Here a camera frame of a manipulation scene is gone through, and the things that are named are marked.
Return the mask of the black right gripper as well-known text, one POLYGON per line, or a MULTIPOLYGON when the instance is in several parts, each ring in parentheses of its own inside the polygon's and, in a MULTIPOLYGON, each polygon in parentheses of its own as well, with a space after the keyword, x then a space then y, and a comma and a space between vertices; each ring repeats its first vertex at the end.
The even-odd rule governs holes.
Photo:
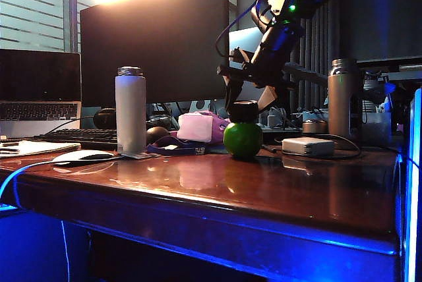
POLYGON ((302 35, 303 29, 297 23, 277 23, 267 29, 252 58, 244 60, 241 69, 219 66, 217 74, 225 76, 226 111, 237 101, 242 81, 252 82, 257 88, 265 87, 258 100, 259 111, 276 100, 275 88, 295 89, 293 82, 284 79, 282 70, 302 35))

